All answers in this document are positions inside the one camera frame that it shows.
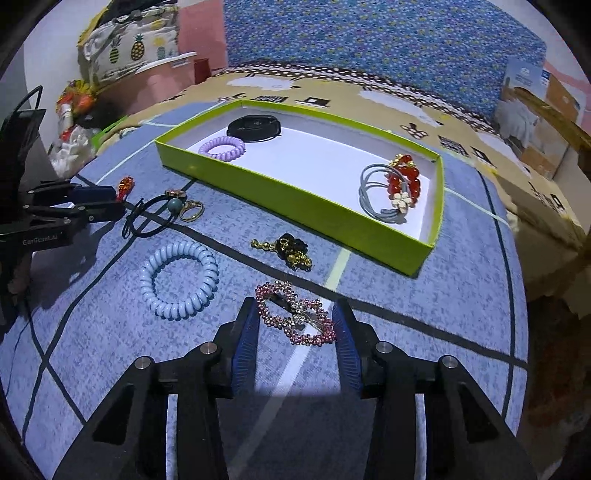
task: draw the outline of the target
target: blue gripper pad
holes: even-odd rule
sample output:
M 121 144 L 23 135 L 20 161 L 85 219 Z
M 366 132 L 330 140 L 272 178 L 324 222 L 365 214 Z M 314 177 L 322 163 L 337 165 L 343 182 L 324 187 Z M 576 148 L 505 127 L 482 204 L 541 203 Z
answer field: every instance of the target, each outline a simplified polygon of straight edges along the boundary
M 249 370 L 254 368 L 260 322 L 261 319 L 259 318 L 256 302 L 252 302 L 236 347 L 236 352 L 232 357 L 232 392 L 234 394 L 243 386 Z
M 345 319 L 348 314 L 353 315 L 353 312 L 346 302 L 336 301 L 334 303 L 332 319 L 335 323 L 336 356 L 339 363 L 339 372 L 345 376 L 353 389 L 361 391 L 363 387 L 361 358 L 355 347 L 351 329 Z
M 73 204 L 111 202 L 117 197 L 113 187 L 76 187 L 68 195 L 68 200 Z

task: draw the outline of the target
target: purple spiral hair tie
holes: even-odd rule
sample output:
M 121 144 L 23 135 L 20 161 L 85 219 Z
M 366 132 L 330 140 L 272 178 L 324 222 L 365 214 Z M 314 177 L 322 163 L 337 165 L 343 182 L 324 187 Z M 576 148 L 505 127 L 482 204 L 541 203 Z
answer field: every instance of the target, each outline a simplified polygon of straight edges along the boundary
M 227 152 L 222 153 L 209 153 L 212 148 L 221 147 L 222 145 L 230 145 L 235 147 Z M 241 157 L 246 151 L 244 142 L 237 137 L 217 137 L 208 142 L 205 142 L 199 147 L 200 155 L 207 155 L 208 157 L 215 158 L 216 160 L 232 161 Z

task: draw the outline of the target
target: pink rhinestone hair clip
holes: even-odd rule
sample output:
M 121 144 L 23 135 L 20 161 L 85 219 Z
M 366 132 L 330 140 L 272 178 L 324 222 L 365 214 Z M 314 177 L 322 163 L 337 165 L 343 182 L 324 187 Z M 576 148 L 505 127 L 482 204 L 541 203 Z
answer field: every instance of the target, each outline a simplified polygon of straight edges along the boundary
M 273 294 L 285 298 L 291 307 L 293 316 L 280 317 L 271 315 L 266 301 Z M 259 315 L 265 325 L 283 330 L 292 345 L 322 346 L 324 343 L 332 343 L 336 340 L 334 323 L 329 319 L 328 312 L 322 309 L 322 302 L 318 299 L 298 300 L 293 286 L 289 282 L 277 280 L 274 284 L 267 282 L 259 285 L 255 289 L 255 298 Z M 316 318 L 313 319 L 307 311 L 312 311 Z M 318 335 L 299 335 L 296 327 L 302 323 L 312 325 L 320 333 Z

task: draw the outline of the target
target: pineapple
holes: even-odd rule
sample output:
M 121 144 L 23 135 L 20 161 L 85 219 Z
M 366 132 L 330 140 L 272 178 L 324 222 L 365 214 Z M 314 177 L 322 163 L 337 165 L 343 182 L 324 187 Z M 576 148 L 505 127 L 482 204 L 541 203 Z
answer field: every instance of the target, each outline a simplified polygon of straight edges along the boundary
M 117 35 L 111 43 L 111 52 L 109 53 L 109 61 L 111 63 L 117 63 L 119 61 L 119 45 L 121 43 L 121 37 Z
M 152 30 L 160 30 L 161 28 L 164 28 L 165 26 L 166 26 L 166 22 L 164 20 L 162 20 L 161 18 L 159 18 L 158 20 L 154 20 L 152 22 L 152 24 L 150 25 Z
M 144 37 L 142 35 L 135 37 L 135 43 L 131 46 L 131 59 L 133 61 L 141 60 L 146 53 L 146 47 L 143 40 Z
M 159 60 L 164 60 L 166 58 L 166 48 L 164 48 L 165 44 L 166 42 L 162 37 L 156 37 L 154 39 L 154 46 L 157 47 L 156 55 L 158 56 Z

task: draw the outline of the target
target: white flower charm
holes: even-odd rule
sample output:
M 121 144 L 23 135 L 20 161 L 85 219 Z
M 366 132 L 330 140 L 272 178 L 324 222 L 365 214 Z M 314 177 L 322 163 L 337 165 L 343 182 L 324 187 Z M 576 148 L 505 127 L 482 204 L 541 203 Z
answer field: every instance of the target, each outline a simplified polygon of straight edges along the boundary
M 394 198 L 392 199 L 392 206 L 400 210 L 400 213 L 406 215 L 408 211 L 408 207 L 414 205 L 413 199 L 410 198 L 408 193 L 395 193 Z

